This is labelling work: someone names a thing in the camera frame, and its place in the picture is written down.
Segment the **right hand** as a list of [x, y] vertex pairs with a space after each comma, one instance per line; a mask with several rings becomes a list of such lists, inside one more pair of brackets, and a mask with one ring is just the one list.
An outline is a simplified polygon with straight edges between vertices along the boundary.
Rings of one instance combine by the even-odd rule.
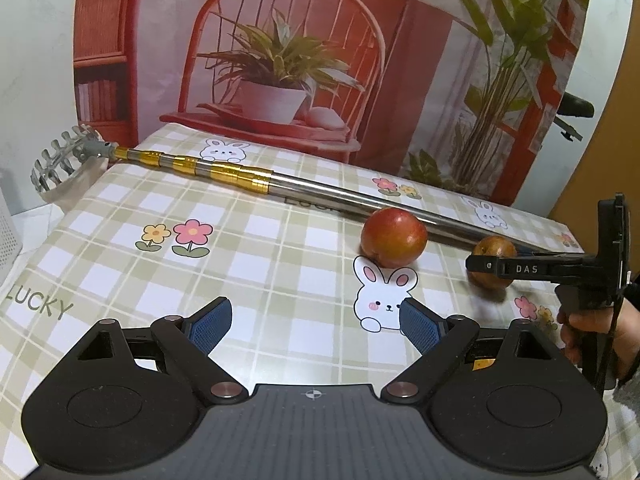
[[[622, 384], [628, 382], [639, 368], [639, 281], [626, 287], [624, 297], [613, 340], [613, 351], [617, 356], [616, 375]], [[579, 336], [586, 333], [607, 334], [613, 315], [612, 308], [582, 310], [572, 314], [560, 310], [558, 322], [561, 324], [561, 339], [565, 344], [565, 356], [570, 362], [575, 365], [582, 362]]]

